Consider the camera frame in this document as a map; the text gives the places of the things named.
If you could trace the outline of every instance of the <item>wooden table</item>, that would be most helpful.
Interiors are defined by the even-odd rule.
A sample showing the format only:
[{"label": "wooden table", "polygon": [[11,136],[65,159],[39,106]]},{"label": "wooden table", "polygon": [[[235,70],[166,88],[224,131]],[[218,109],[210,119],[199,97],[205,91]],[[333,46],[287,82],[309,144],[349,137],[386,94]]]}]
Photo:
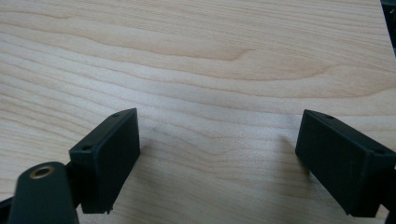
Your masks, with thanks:
[{"label": "wooden table", "polygon": [[81,223],[383,223],[346,216],[297,161],[304,109],[396,149],[379,0],[4,0],[0,200],[108,115],[142,155],[114,211]]}]

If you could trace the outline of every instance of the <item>wood grain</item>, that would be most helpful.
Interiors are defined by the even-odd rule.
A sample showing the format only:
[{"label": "wood grain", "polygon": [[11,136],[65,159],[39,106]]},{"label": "wood grain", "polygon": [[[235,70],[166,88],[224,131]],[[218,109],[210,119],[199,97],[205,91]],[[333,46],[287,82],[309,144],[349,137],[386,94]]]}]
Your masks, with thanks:
[{"label": "wood grain", "polygon": [[142,155],[81,223],[383,223],[346,216],[294,147],[308,108],[395,150],[395,70],[379,1],[2,1],[0,200],[136,107]]}]

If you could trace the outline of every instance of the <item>wooden surface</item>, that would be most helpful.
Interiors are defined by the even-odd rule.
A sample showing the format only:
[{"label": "wooden surface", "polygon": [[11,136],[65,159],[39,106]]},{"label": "wooden surface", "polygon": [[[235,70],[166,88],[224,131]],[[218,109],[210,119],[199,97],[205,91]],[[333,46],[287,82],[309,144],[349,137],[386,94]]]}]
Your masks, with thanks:
[{"label": "wooden surface", "polygon": [[3,0],[0,200],[136,107],[142,155],[81,223],[383,223],[346,216],[294,147],[308,108],[395,150],[395,71],[379,0]]}]

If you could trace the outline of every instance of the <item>light wood tabletop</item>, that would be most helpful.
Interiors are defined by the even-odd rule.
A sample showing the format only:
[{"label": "light wood tabletop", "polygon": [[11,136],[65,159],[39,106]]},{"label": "light wood tabletop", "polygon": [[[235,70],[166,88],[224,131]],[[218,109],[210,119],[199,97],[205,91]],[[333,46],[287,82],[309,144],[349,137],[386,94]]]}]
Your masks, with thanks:
[{"label": "light wood tabletop", "polygon": [[379,0],[3,0],[0,200],[136,107],[142,154],[81,223],[384,223],[294,149],[312,109],[396,150],[395,71]]}]

